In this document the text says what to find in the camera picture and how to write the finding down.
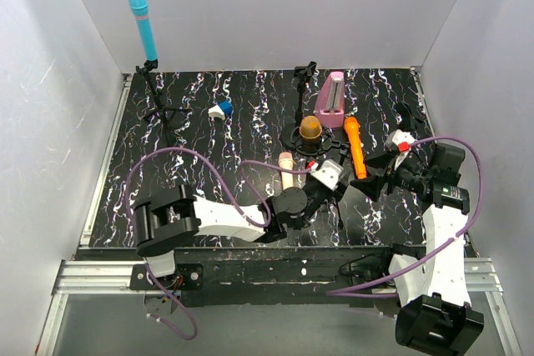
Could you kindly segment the shock-mount tripod mic stand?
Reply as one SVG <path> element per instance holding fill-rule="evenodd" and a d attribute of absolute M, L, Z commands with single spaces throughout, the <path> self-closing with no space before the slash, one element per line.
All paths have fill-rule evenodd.
<path fill-rule="evenodd" d="M 292 151 L 305 158 L 309 164 L 311 161 L 323 163 L 326 159 L 332 159 L 337 162 L 344 169 L 340 182 L 344 181 L 349 184 L 350 172 L 344 167 L 344 162 L 349 156 L 349 144 L 338 140 L 329 128 L 322 126 L 322 135 L 320 141 L 317 143 L 305 143 L 300 137 L 299 128 L 297 128 L 294 132 L 293 144 L 296 146 L 296 149 Z M 304 185 L 308 180 L 316 179 L 312 178 L 310 173 L 308 173 Z"/>

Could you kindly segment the pink microphone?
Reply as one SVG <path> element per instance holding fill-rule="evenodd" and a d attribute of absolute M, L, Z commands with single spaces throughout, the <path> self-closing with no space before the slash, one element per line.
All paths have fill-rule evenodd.
<path fill-rule="evenodd" d="M 291 171 L 294 167 L 294 159 L 291 152 L 282 152 L 278 158 L 278 166 L 283 168 L 280 172 L 282 190 L 294 187 L 294 178 Z"/>

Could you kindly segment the gold microphone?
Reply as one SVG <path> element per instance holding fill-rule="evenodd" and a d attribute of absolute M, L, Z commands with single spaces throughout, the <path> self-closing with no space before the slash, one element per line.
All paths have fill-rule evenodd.
<path fill-rule="evenodd" d="M 317 143 L 322 135 L 320 120 L 313 115 L 306 116 L 301 121 L 299 133 L 305 143 Z"/>

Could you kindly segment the black round-base mic stand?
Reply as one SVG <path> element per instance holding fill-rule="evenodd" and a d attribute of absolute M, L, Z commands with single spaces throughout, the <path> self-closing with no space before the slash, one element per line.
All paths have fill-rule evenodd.
<path fill-rule="evenodd" d="M 294 69 L 294 78 L 297 79 L 296 90 L 299 94 L 297 108 L 295 111 L 295 121 L 293 123 L 286 124 L 280 134 L 280 141 L 284 148 L 292 151 L 296 149 L 293 144 L 293 137 L 295 130 L 300 126 L 303 119 L 303 98 L 305 90 L 308 88 L 310 80 L 315 74 L 317 62 L 310 61 L 305 66 L 296 66 Z"/>

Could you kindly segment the black tripod mic stand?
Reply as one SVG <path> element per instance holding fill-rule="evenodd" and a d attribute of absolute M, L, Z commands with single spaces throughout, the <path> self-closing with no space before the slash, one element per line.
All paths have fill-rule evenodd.
<path fill-rule="evenodd" d="M 142 67 L 140 66 L 136 67 L 136 73 L 140 74 L 143 77 L 144 81 L 146 82 L 149 88 L 151 99 L 153 100 L 153 104 L 154 104 L 142 116 L 142 119 L 146 123 L 149 123 L 153 118 L 158 119 L 162 125 L 162 133 L 164 135 L 164 139 L 166 143 L 170 145 L 171 141 L 169 139 L 169 135 L 171 134 L 171 131 L 172 131 L 170 127 L 170 122 L 172 121 L 172 119 L 177 113 L 189 115 L 192 113 L 192 110 L 191 108 L 188 108 L 188 107 L 176 108 L 176 107 L 167 106 L 163 104 L 161 100 L 162 93 L 160 90 L 156 88 L 151 78 L 151 72 L 158 65 L 159 65 L 159 62 L 157 60 L 153 60 L 153 61 L 146 60 Z"/>

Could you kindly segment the blue microphone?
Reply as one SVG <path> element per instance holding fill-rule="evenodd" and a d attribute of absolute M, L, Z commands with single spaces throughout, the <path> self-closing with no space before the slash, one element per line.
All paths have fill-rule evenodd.
<path fill-rule="evenodd" d="M 158 60 L 154 35 L 149 21 L 148 0 L 128 0 L 130 10 L 136 21 L 145 57 L 150 62 Z"/>

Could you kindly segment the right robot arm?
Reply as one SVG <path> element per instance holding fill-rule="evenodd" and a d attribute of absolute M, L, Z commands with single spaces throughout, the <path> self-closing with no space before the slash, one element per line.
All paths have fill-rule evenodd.
<path fill-rule="evenodd" d="M 463 355 L 484 329 L 484 316 L 471 306 L 466 287 L 464 235 L 471 211 L 470 195 L 459 187 L 464 149 L 438 143 L 429 165 L 410 156 L 400 143 L 365 160 L 368 178 L 352 186 L 376 200 L 394 188 L 414 193 L 421 202 L 426 254 L 400 252 L 389 272 L 397 289 L 400 312 L 395 341 L 429 355 Z"/>

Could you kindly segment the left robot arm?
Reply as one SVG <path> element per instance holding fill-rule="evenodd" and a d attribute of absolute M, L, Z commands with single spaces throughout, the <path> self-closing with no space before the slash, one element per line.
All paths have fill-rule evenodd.
<path fill-rule="evenodd" d="M 287 188 L 280 195 L 267 198 L 266 204 L 244 207 L 253 219 L 266 220 L 267 213 L 271 213 L 269 226 L 261 228 L 248 223 L 234 206 L 197 197 L 190 186 L 180 184 L 134 205 L 136 253 L 149 261 L 156 277 L 173 275 L 176 267 L 172 265 L 172 251 L 193 245 L 197 236 L 273 243 L 287 238 L 290 229 L 309 227 L 317 210 L 331 201 L 339 202 L 347 186 L 341 181 L 330 189 L 310 178 L 303 188 Z"/>

